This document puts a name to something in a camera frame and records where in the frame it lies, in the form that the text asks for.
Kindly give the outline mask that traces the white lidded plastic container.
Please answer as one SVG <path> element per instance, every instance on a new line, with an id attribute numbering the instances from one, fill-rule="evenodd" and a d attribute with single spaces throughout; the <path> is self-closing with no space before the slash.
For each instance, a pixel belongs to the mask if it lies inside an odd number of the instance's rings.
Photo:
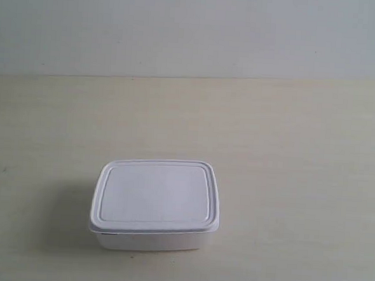
<path id="1" fill-rule="evenodd" d="M 99 174 L 89 229 L 98 236 L 208 238 L 219 227 L 217 188 L 203 161 L 112 161 Z"/>

